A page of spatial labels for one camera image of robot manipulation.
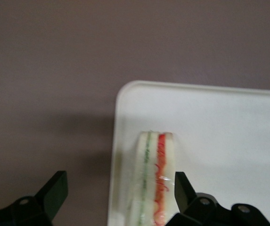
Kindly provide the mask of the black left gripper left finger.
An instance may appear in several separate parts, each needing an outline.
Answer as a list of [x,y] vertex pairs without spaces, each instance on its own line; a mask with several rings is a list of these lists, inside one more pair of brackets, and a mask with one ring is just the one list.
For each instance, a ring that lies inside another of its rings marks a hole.
[[48,219],[53,221],[67,196],[67,172],[57,171],[34,197]]

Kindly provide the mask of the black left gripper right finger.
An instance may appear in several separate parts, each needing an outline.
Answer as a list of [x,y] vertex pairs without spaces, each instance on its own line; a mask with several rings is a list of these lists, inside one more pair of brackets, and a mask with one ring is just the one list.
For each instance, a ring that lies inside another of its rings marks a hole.
[[175,173],[174,197],[180,213],[183,213],[197,197],[184,172]]

